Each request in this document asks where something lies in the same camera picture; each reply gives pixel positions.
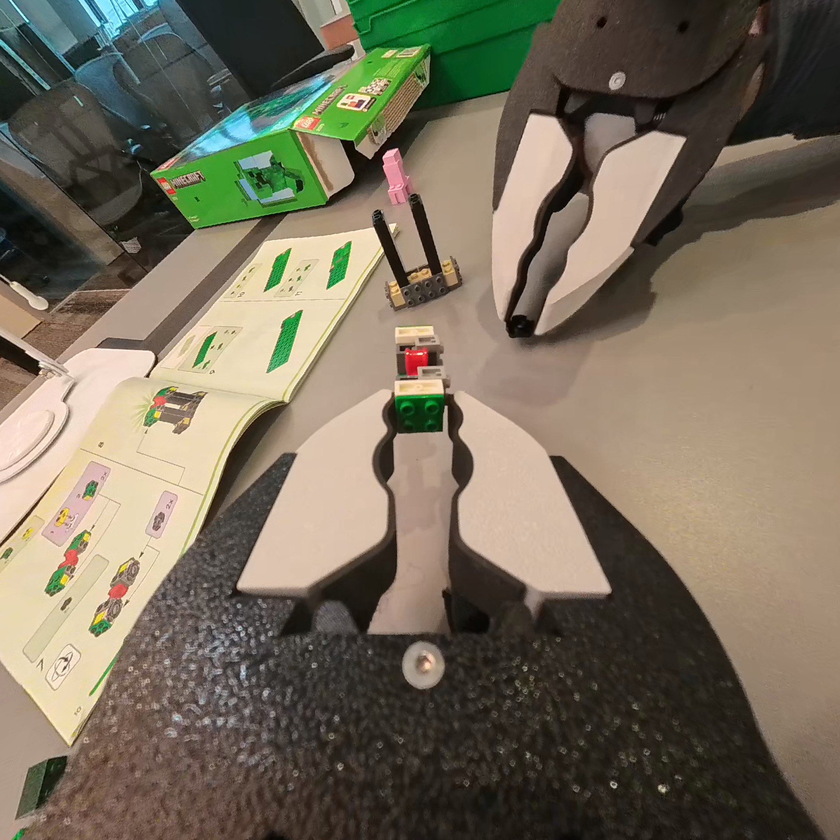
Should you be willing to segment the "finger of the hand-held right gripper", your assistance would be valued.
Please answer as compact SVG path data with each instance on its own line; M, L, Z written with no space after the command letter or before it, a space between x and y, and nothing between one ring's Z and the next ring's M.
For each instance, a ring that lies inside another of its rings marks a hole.
M528 116L492 215L491 283L498 318L537 324L586 224L591 167L585 129L547 114Z
M589 215L550 289L534 335L568 321L634 252L634 238L686 137L647 132L605 154L591 184Z

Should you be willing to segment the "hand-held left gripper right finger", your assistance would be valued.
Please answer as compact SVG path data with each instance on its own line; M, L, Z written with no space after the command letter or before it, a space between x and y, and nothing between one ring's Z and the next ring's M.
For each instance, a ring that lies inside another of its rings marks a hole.
M547 450L474 396L450 398L456 482L448 535L448 623L490 624L518 605L613 593Z

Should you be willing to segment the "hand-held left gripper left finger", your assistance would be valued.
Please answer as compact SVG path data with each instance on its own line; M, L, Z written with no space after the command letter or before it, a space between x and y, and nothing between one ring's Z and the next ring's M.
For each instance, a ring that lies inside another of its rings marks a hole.
M369 624L396 577L393 393L380 390L299 447L238 579L247 595L342 603Z

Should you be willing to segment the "multicoloured toy brick assembly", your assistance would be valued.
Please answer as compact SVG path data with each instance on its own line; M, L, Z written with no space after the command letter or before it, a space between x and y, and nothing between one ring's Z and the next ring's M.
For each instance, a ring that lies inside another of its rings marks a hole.
M444 429L450 379L445 347L431 324L396 327L395 424L400 434L440 433Z

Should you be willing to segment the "person's right forearm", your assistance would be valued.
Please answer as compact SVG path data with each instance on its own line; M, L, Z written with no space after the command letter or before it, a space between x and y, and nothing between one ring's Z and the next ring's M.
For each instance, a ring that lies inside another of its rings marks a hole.
M755 99L729 144L839 133L839 2L771 1L758 31L771 38Z

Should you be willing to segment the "grey desk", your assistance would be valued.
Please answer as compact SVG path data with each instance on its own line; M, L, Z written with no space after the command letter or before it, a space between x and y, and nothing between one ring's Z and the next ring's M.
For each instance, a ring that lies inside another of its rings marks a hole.
M838 141L729 150L551 340L489 286L503 98L399 140L464 295L455 387L560 455L608 577L559 636L281 637L229 594L276 459L391 377L376 278L129 638L27 838L838 838Z

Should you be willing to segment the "green plastic bin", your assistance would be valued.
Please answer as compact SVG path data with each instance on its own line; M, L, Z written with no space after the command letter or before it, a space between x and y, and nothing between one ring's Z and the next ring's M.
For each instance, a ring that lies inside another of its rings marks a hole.
M435 50L449 52L486 44L500 46L517 39L527 39L538 24L546 21L547 17L489 19L461 16L409 29L406 18L380 17L359 22L357 28L361 45L366 50L426 44Z
M529 52L531 34L512 34L443 50L433 46L429 82L416 109L508 91Z
M363 30L392 15L418 25L441 23L465 14L488 14L492 19L524 16L527 22L549 19L558 1L349 1L354 21Z

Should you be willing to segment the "pink toy pig figure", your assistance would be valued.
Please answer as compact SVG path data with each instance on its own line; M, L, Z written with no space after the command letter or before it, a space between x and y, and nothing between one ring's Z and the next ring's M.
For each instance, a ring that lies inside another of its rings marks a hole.
M382 168L387 182L387 192L393 205L408 203L413 193L411 179L404 169L403 158L397 148L384 152Z

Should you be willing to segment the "toy brick instruction booklet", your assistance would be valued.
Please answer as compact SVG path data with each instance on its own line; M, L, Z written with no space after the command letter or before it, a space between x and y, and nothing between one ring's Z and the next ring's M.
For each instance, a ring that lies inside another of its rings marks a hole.
M66 745L231 451L291 401L382 258L373 227L265 242L151 373L115 388L2 542L2 664Z

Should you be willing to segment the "green toy brick box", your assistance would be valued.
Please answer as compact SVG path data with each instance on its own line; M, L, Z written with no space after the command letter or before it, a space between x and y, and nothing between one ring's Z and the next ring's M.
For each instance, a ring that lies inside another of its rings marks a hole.
M239 107L152 171L194 228L320 207L402 125L431 46L380 47Z

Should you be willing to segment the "black office chair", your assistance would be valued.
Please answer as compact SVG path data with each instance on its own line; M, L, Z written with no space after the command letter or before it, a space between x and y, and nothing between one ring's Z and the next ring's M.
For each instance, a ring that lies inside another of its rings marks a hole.
M179 1L179 7L252 99L351 60L325 49L292 1Z

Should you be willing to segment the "dark green toy brick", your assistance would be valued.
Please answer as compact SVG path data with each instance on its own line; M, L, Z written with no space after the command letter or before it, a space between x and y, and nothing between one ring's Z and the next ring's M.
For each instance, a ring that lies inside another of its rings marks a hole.
M28 768L18 800L16 819L35 812L45 804L60 782L68 762L67 755L44 759Z

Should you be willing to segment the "grey office chair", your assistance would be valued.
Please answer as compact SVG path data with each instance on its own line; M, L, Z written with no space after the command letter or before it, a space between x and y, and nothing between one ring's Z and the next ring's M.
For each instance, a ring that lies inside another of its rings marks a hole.
M88 88L66 80L7 120L12 140L101 228L127 226L144 194L142 169Z
M209 63L173 33L142 40L115 65L123 90L135 95L185 146L218 120Z

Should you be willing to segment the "black post toy brick frame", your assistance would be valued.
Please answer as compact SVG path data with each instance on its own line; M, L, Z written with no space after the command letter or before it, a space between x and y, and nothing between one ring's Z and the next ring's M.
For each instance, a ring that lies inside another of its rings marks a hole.
M441 259L438 253L422 197L410 193L408 205L427 261L414 269L404 267L383 211L377 209L372 214L374 231L393 275L385 283L385 296L395 312L440 299L463 285L457 260Z

